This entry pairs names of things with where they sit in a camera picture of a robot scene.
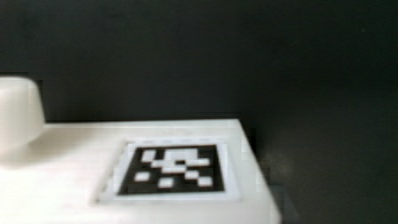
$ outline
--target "white surface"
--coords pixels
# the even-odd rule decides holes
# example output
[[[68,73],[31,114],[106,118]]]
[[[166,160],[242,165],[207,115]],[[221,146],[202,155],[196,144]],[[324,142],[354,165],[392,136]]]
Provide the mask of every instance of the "white surface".
[[[42,98],[35,82],[0,78],[0,155],[38,137],[45,126]]]
[[[223,136],[241,200],[99,203],[127,142]],[[0,223],[276,224],[280,212],[237,120],[47,125],[0,160]]]

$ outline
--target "black wall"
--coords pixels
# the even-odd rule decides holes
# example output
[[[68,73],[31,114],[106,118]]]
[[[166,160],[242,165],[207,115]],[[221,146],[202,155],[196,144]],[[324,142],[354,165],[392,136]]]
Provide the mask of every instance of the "black wall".
[[[239,117],[306,223],[398,223],[398,2],[0,1],[51,122]]]

